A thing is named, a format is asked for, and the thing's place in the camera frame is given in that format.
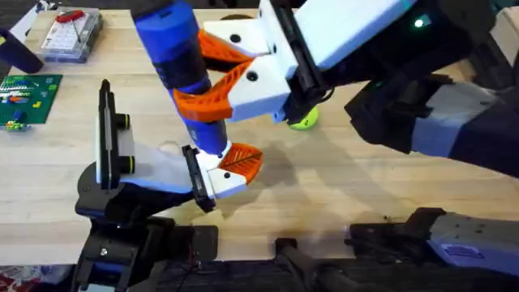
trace white plastic part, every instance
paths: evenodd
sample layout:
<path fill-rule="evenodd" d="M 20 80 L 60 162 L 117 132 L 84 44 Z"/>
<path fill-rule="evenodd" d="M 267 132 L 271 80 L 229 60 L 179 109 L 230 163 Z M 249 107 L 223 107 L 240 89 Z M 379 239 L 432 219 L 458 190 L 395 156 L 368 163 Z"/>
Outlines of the white plastic part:
<path fill-rule="evenodd" d="M 279 111 L 290 94 L 290 87 L 277 69 L 277 57 L 267 55 L 256 58 L 229 92 L 227 99 L 233 108 L 230 122 L 254 118 Z M 255 72 L 257 80 L 247 78 Z"/>
<path fill-rule="evenodd" d="M 41 5 L 41 10 L 46 11 L 55 7 L 53 2 L 47 2 L 40 0 L 39 4 Z M 36 17 L 38 16 L 38 5 L 33 6 L 25 15 L 22 17 L 10 30 L 10 32 L 15 36 L 19 41 L 24 42 L 26 33 L 32 28 L 32 25 L 36 21 Z"/>
<path fill-rule="evenodd" d="M 122 175 L 121 182 L 179 194 L 189 193 L 193 187 L 184 156 L 140 143 L 135 143 L 135 173 Z"/>
<path fill-rule="evenodd" d="M 417 0 L 307 0 L 295 19 L 317 67 L 326 70 L 407 12 Z"/>
<path fill-rule="evenodd" d="M 204 168 L 207 171 L 216 169 L 223 157 L 227 155 L 227 152 L 230 150 L 232 145 L 233 144 L 230 141 L 227 141 L 227 146 L 225 146 L 224 151 L 221 153 L 221 158 L 219 158 L 218 155 L 208 154 L 204 150 L 200 149 L 199 153 L 196 154 L 196 161 L 198 162 L 199 167 Z"/>
<path fill-rule="evenodd" d="M 261 23 L 257 19 L 206 21 L 204 30 L 249 57 L 270 53 Z M 230 40 L 234 34 L 240 36 L 240 42 Z"/>
<path fill-rule="evenodd" d="M 99 119 L 96 118 L 96 161 L 100 160 L 101 155 L 99 134 Z M 119 156 L 135 157 L 135 173 L 122 174 L 121 183 L 134 183 L 150 190 L 179 194 L 191 191 L 193 184 L 185 157 L 135 143 L 131 127 L 118 131 L 118 149 Z M 96 163 L 96 180 L 101 183 L 100 163 Z"/>
<path fill-rule="evenodd" d="M 247 179 L 242 175 L 221 169 L 210 170 L 208 173 L 212 189 L 218 199 L 229 197 L 247 189 Z"/>
<path fill-rule="evenodd" d="M 510 66 L 516 61 L 519 50 L 519 7 L 504 8 L 496 17 L 490 32 Z"/>
<path fill-rule="evenodd" d="M 270 0 L 261 0 L 259 2 L 258 18 L 264 30 L 270 52 L 277 60 L 277 67 L 281 75 L 286 79 L 291 78 L 298 67 L 298 62 L 290 48 L 289 42 L 286 40 L 285 33 L 277 20 Z"/>
<path fill-rule="evenodd" d="M 211 199 L 226 198 L 247 189 L 247 179 L 245 177 L 229 172 L 229 177 L 226 178 L 225 174 L 228 171 L 218 168 L 218 165 L 220 165 L 220 162 L 227 155 L 232 145 L 230 141 L 227 141 L 227 146 L 221 158 L 218 158 L 217 155 L 207 154 L 203 150 L 200 150 L 200 153 L 196 155 L 196 161 L 202 173 L 205 189 L 208 197 Z"/>

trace screw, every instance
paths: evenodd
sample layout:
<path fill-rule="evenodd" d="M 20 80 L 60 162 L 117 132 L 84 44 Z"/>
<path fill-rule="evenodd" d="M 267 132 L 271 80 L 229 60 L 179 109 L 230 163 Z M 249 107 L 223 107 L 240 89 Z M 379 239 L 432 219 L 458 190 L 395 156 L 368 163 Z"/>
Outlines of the screw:
<path fill-rule="evenodd" d="M 249 79 L 252 82 L 255 82 L 258 79 L 258 73 L 254 71 L 247 72 L 247 79 Z"/>
<path fill-rule="evenodd" d="M 232 41 L 234 44 L 237 44 L 242 41 L 242 38 L 237 34 L 232 34 L 230 35 L 230 41 Z"/>

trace black bracket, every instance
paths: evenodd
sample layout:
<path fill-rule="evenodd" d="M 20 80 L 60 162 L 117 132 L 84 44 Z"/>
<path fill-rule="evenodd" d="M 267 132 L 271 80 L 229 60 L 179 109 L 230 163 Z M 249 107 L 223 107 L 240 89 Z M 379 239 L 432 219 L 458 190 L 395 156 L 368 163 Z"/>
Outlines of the black bracket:
<path fill-rule="evenodd" d="M 288 80 L 291 94 L 283 106 L 285 119 L 291 125 L 301 122 L 323 101 L 326 92 L 332 87 L 326 84 L 320 69 L 315 65 L 290 4 L 280 0 L 272 1 L 272 6 L 298 63 L 294 77 Z"/>
<path fill-rule="evenodd" d="M 76 265 L 73 290 L 97 284 L 123 292 L 146 281 L 162 260 L 214 260 L 217 245 L 215 226 L 176 226 L 173 219 L 158 217 L 131 228 L 93 222 Z"/>

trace black clamp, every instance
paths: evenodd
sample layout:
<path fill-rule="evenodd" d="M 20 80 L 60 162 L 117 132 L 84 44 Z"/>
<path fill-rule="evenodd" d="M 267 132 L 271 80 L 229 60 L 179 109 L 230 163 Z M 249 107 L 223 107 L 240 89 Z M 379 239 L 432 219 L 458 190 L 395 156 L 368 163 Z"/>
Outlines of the black clamp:
<path fill-rule="evenodd" d="M 193 183 L 193 188 L 191 190 L 193 193 L 193 198 L 195 199 L 196 204 L 198 204 L 198 206 L 204 210 L 204 212 L 209 213 L 217 204 L 213 199 L 208 197 L 208 192 L 204 185 L 204 179 L 202 178 L 202 173 L 200 171 L 198 161 L 196 160 L 196 154 L 198 153 L 198 149 L 191 148 L 189 145 L 182 147 L 182 154 L 186 158 L 187 168 L 189 169 L 189 176 L 191 177 L 191 182 Z"/>
<path fill-rule="evenodd" d="M 324 96 L 332 87 L 325 82 L 315 65 L 290 4 L 276 1 L 272 2 L 272 6 L 298 63 L 294 76 L 288 80 L 291 94 L 283 105 L 285 119 L 291 125 L 301 122 L 316 105 L 327 100 L 329 97 Z"/>

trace red component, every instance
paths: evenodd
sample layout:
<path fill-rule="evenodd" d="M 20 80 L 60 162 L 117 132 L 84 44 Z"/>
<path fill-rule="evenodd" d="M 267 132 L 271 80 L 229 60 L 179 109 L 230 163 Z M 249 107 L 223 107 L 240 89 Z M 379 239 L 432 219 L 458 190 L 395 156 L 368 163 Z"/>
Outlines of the red component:
<path fill-rule="evenodd" d="M 64 24 L 67 22 L 74 21 L 76 19 L 80 19 L 83 16 L 84 16 L 84 12 L 81 10 L 68 11 L 61 15 L 56 16 L 56 22 L 58 22 L 60 24 Z"/>

